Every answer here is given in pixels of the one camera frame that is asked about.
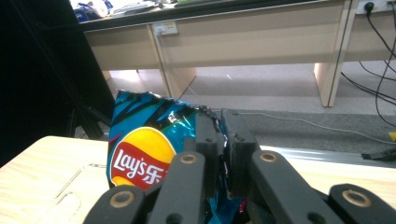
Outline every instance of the white desk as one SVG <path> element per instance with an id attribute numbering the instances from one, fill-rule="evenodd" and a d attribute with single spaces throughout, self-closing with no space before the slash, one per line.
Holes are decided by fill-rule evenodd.
<path id="1" fill-rule="evenodd" d="M 49 136 L 0 169 L 1 223 L 81 223 L 108 189 L 107 142 Z M 350 183 L 396 208 L 396 169 L 290 159 L 315 189 Z"/>
<path id="2" fill-rule="evenodd" d="M 389 56 L 364 15 L 355 15 L 358 2 L 317 1 L 178 19 L 179 33 L 162 41 L 151 23 L 86 36 L 103 71 L 160 69 L 167 94 L 175 98 L 193 80 L 195 67 L 315 63 L 321 102 L 333 106 L 344 61 Z M 372 16 L 388 42 L 394 35 L 390 14 Z"/>

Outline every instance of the light wood tabletop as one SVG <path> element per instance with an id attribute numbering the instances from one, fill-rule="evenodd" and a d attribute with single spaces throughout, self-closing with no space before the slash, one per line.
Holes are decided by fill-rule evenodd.
<path id="1" fill-rule="evenodd" d="M 48 136 L 0 169 L 0 223 L 82 223 L 108 190 L 107 142 Z M 396 208 L 396 169 L 288 159 L 315 189 L 350 183 Z"/>

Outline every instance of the gray floor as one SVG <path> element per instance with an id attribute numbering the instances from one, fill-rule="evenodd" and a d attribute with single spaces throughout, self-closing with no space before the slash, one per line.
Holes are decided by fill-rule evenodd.
<path id="1" fill-rule="evenodd" d="M 384 62 L 363 62 L 367 69 L 382 75 Z M 364 133 L 390 141 L 388 132 L 396 128 L 376 114 L 374 96 L 358 90 L 340 78 L 334 107 L 323 107 L 313 73 L 313 64 L 282 64 L 197 68 L 197 77 L 181 100 L 212 108 L 260 112 L 288 119 L 306 119 L 334 129 Z M 359 63 L 345 63 L 343 71 L 361 85 L 376 90 L 379 77 L 369 75 Z M 152 91 L 165 95 L 158 70 L 113 71 L 107 81 L 117 90 Z M 389 71 L 387 77 L 396 78 Z M 395 82 L 384 80 L 381 92 L 396 97 Z M 380 113 L 396 123 L 396 106 L 379 101 Z M 295 121 L 261 115 L 245 115 L 245 121 L 259 144 L 270 147 L 297 147 L 345 152 L 375 152 L 395 145 L 378 143 L 354 133 L 323 130 Z"/>

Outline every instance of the lay's logo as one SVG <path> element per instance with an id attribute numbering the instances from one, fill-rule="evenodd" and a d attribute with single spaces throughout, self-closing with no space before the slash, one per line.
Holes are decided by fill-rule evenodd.
<path id="1" fill-rule="evenodd" d="M 165 179 L 176 152 L 168 139 L 150 127 L 135 129 L 116 146 L 110 178 L 113 184 L 148 189 Z"/>

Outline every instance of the electrical socket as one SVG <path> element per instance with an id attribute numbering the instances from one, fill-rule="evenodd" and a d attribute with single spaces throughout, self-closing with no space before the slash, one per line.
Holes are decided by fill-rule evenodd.
<path id="1" fill-rule="evenodd" d="M 178 34 L 175 21 L 157 22 L 152 25 L 155 35 L 174 35 Z"/>
<path id="2" fill-rule="evenodd" d="M 392 5 L 390 4 L 392 1 L 389 0 L 360 0 L 358 4 L 358 8 L 356 9 L 356 14 L 366 14 L 366 10 L 364 6 L 372 2 L 374 3 L 374 8 L 372 13 L 381 12 L 381 11 L 392 11 Z"/>

